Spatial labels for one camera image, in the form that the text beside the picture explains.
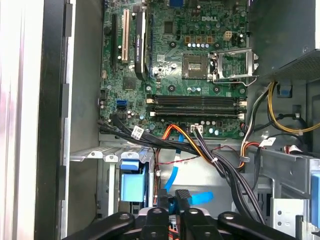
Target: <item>dell logo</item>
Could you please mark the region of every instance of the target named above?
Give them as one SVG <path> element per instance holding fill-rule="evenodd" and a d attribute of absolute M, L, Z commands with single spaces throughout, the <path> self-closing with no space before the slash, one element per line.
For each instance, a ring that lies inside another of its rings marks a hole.
<path fill-rule="evenodd" d="M 212 16 L 203 16 L 201 18 L 202 21 L 208 21 L 208 22 L 218 22 L 217 17 L 212 17 Z"/>

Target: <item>screw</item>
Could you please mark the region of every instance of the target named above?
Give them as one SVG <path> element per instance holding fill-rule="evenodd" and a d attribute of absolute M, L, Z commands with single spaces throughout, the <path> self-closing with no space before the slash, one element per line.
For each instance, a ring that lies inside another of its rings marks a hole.
<path fill-rule="evenodd" d="M 191 214 L 197 214 L 197 213 L 198 213 L 198 210 L 192 208 L 192 209 L 189 210 L 189 213 L 191 213 Z"/>
<path fill-rule="evenodd" d="M 121 220 L 125 220 L 125 219 L 128 219 L 128 218 L 129 218 L 129 215 L 126 214 L 126 213 L 121 214 L 121 216 L 120 216 L 120 219 L 121 219 Z"/>
<path fill-rule="evenodd" d="M 228 220 L 232 220 L 232 219 L 235 218 L 233 215 L 231 215 L 231 214 L 229 214 L 229 213 L 226 213 L 226 214 L 224 215 L 224 217 L 225 217 L 225 219 L 228 219 Z"/>
<path fill-rule="evenodd" d="M 154 214 L 160 214 L 160 213 L 162 213 L 162 211 L 160 209 L 155 209 L 155 210 L 153 210 L 153 213 Z"/>

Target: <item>ram slot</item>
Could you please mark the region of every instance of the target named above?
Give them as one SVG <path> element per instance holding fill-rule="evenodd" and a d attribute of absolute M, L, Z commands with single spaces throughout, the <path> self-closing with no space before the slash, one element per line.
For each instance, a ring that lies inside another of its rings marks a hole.
<path fill-rule="evenodd" d="M 110 67 L 115 72 L 117 70 L 117 51 L 118 51 L 118 15 L 112 14 L 112 28 L 111 28 L 111 53 L 110 53 Z"/>
<path fill-rule="evenodd" d="M 128 62 L 129 53 L 129 20 L 130 12 L 128 9 L 123 10 L 123 32 L 122 32 L 122 62 Z"/>
<path fill-rule="evenodd" d="M 154 107 L 150 111 L 151 117 L 156 116 L 187 116 L 187 117 L 219 117 L 228 119 L 243 119 L 246 110 L 242 109 L 199 109 L 199 108 L 180 108 L 180 107 Z"/>
<path fill-rule="evenodd" d="M 237 97 L 155 95 L 148 98 L 146 103 L 160 106 L 235 107 L 243 101 Z"/>

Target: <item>cpu socket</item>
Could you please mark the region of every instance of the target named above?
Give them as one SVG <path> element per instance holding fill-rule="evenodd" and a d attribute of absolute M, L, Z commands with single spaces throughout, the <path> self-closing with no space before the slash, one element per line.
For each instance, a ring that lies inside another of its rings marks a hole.
<path fill-rule="evenodd" d="M 207 79 L 208 57 L 201 55 L 183 55 L 182 78 L 183 79 Z"/>

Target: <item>green circuit board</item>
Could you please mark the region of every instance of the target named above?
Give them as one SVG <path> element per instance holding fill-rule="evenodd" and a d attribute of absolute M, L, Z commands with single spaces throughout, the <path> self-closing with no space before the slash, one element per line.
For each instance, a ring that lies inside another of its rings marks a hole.
<path fill-rule="evenodd" d="M 140 80 L 135 73 L 136 20 L 134 8 L 147 8 L 146 68 L 147 80 Z M 129 10 L 128 61 L 118 60 L 123 44 L 124 10 Z M 217 96 L 245 99 L 247 89 L 242 84 L 214 84 L 199 77 L 184 77 L 185 61 L 193 56 L 208 56 L 212 51 L 223 51 L 246 47 L 246 6 L 226 8 L 223 1 L 185 0 L 182 7 L 170 6 L 169 0 L 153 0 L 141 5 L 141 1 L 118 0 L 105 4 L 104 29 L 114 28 L 117 19 L 116 43 L 119 46 L 116 67 L 111 66 L 112 35 L 104 33 L 102 53 L 102 81 L 100 119 L 112 124 L 109 118 L 116 113 L 117 100 L 127 101 L 121 120 L 129 128 L 135 125 L 162 136 L 168 124 L 183 126 L 187 131 L 194 124 L 203 124 L 204 137 L 242 138 L 241 119 L 218 116 L 150 116 L 146 99 L 159 96 Z M 238 38 L 225 39 L 227 31 Z M 245 55 L 223 59 L 223 74 L 243 74 Z M 201 68 L 199 63 L 193 65 Z"/>

